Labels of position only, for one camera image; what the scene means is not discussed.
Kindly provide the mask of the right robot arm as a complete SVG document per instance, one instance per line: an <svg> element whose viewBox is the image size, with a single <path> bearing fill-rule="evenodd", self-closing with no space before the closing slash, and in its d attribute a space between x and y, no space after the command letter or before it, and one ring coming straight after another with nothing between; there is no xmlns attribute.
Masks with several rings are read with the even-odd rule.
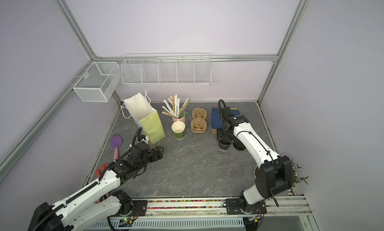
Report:
<svg viewBox="0 0 384 231"><path fill-rule="evenodd" d="M274 198L293 187L291 159L280 156L256 133L244 115L234 115L230 107L219 107L222 127L217 129L219 149L230 146L247 150L255 160L254 184L241 192L240 207L247 212L251 207L269 198Z"/></svg>

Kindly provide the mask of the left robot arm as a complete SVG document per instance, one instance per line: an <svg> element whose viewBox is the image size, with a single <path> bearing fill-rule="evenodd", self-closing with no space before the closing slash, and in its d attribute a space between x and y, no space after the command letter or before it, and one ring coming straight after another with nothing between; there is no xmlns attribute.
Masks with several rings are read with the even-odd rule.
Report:
<svg viewBox="0 0 384 231"><path fill-rule="evenodd" d="M79 191L52 205L38 206L29 225L30 231L83 231L94 223L114 215L130 215L135 210L131 197L117 188L142 175L149 163L164 156L164 147L145 142L133 144L128 151L109 163L100 176Z"/></svg>

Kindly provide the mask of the green paper cup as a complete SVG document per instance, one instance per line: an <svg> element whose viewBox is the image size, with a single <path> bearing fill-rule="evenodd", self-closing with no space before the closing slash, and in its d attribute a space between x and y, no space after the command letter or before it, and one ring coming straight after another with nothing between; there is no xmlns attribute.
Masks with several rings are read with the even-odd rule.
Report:
<svg viewBox="0 0 384 231"><path fill-rule="evenodd" d="M185 128L186 124L182 121L176 121L173 122L172 126L172 131L174 132L174 135L176 136L177 139L183 139L185 136Z"/></svg>

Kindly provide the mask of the black paper cup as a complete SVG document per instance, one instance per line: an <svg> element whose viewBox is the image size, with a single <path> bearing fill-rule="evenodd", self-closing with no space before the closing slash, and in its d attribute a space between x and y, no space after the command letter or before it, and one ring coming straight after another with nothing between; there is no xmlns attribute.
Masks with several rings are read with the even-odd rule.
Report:
<svg viewBox="0 0 384 231"><path fill-rule="evenodd" d="M228 149L230 148L231 143L228 143L228 144L227 144L227 143L221 143L221 142L219 142L218 145L219 145L219 149L220 149L220 151L225 152L226 150L228 150Z"/></svg>

